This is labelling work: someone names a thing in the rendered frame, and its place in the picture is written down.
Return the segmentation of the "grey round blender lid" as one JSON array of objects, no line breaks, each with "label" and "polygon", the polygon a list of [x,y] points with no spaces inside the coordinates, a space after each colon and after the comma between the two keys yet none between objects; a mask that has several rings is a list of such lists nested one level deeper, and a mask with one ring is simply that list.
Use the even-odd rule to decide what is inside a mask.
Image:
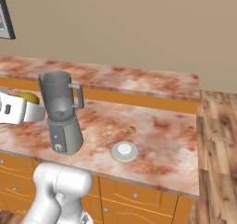
[{"label": "grey round blender lid", "polygon": [[112,146],[111,155],[119,162],[129,163],[139,156],[139,149],[133,143],[119,142]]}]

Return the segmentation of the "orange drawer front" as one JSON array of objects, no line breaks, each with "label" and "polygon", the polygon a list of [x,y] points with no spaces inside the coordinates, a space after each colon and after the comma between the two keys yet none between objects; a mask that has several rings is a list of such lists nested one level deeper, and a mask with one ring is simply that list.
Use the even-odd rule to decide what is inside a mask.
[{"label": "orange drawer front", "polygon": [[0,153],[1,159],[6,162],[5,164],[0,164],[0,174],[16,175],[27,179],[33,177],[34,165],[30,159]]},{"label": "orange drawer front", "polygon": [[32,179],[0,174],[0,196],[10,212],[25,216],[35,197],[35,185]]},{"label": "orange drawer front", "polygon": [[[107,178],[99,178],[99,182],[103,198],[171,217],[174,215],[178,200],[177,194],[165,193]],[[138,197],[133,198],[133,193],[137,193]]]}]

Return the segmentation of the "grey blender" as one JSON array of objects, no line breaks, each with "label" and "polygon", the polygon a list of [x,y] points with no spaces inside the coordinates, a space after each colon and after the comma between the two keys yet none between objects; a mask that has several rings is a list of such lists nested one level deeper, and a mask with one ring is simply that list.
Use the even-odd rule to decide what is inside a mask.
[{"label": "grey blender", "polygon": [[51,71],[38,76],[52,149],[59,154],[76,154],[83,145],[81,127],[75,112],[84,108],[82,86],[73,83],[66,71]]}]

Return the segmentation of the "orange cupboard door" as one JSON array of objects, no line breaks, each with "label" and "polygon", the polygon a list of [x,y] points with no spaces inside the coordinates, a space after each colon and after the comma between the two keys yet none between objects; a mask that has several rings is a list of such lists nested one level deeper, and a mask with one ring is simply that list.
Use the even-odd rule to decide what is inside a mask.
[{"label": "orange cupboard door", "polygon": [[172,217],[102,199],[104,224],[171,224]]}]

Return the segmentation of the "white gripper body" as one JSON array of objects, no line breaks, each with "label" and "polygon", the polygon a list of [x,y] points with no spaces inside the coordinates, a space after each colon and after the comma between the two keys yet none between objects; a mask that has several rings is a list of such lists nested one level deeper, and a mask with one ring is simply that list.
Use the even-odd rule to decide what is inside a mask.
[{"label": "white gripper body", "polygon": [[24,122],[37,122],[44,120],[45,109],[42,106],[28,102],[26,105]]}]

